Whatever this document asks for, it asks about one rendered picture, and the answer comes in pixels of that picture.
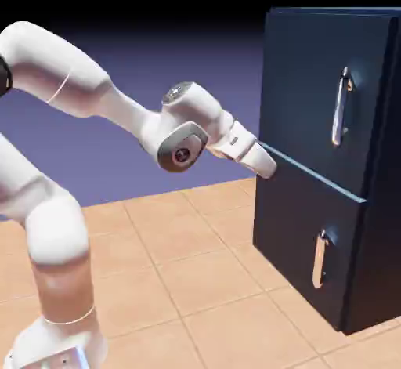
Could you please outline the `large dark blue cabinet door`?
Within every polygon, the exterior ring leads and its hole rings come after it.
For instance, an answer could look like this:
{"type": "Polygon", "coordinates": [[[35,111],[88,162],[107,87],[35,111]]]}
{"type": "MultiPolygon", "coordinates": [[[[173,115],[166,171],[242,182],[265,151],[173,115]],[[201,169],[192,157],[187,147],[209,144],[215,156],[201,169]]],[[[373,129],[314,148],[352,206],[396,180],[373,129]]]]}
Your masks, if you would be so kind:
{"type": "Polygon", "coordinates": [[[278,9],[266,19],[262,142],[357,197],[368,194],[399,40],[395,16],[278,9]],[[331,127],[344,67],[355,90],[341,145],[331,127]]]}

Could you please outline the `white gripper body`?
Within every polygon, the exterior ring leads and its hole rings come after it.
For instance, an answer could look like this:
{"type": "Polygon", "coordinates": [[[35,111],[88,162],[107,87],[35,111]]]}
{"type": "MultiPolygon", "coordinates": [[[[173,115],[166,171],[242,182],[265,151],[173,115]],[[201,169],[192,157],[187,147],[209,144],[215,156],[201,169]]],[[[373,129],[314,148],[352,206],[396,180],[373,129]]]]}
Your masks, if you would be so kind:
{"type": "Polygon", "coordinates": [[[276,171],[276,162],[258,142],[250,147],[239,163],[263,179],[271,178],[276,171]]]}

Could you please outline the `small dark blue cabinet door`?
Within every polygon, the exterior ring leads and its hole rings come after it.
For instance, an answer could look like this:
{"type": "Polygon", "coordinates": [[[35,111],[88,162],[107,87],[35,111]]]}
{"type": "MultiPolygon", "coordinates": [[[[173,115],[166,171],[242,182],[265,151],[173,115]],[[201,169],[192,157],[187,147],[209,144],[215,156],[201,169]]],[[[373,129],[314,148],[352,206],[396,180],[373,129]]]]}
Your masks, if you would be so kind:
{"type": "Polygon", "coordinates": [[[355,241],[366,202],[340,191],[274,155],[271,179],[256,182],[253,244],[336,330],[344,331],[355,241]],[[321,288],[312,285],[316,239],[325,229],[330,246],[321,288]]]}

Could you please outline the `dark blue cabinet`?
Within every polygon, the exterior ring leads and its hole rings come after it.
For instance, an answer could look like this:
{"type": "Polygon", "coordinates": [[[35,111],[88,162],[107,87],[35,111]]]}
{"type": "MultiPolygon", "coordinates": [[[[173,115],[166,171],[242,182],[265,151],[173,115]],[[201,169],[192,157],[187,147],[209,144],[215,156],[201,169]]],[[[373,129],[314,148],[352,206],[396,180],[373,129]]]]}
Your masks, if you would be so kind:
{"type": "MultiPolygon", "coordinates": [[[[381,125],[374,141],[368,194],[364,198],[360,197],[366,205],[355,241],[348,296],[349,313],[346,329],[342,331],[352,334],[401,316],[401,11],[371,8],[273,8],[267,16],[278,9],[386,15],[395,16],[399,20],[392,82],[388,87],[381,125]]],[[[285,157],[317,179],[357,197],[264,142],[261,143],[272,156],[278,154],[285,157]]]]}

